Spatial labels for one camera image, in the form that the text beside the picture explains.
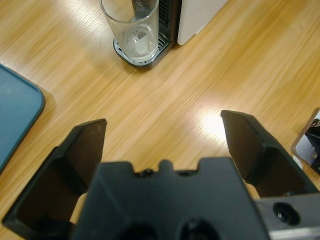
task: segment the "clear glass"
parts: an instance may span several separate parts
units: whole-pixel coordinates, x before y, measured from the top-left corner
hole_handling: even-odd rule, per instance
[[[159,0],[100,0],[100,6],[129,59],[144,62],[157,53]]]

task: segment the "wooden table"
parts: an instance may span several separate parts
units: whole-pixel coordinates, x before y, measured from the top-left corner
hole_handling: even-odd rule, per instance
[[[0,63],[44,111],[0,175],[0,218],[73,126],[108,121],[103,161],[194,169],[227,156],[222,109],[254,115],[290,151],[320,105],[320,1],[230,0],[152,70],[114,52],[98,0],[0,1]],[[320,188],[320,177],[304,165]],[[0,228],[0,239],[19,239]]]

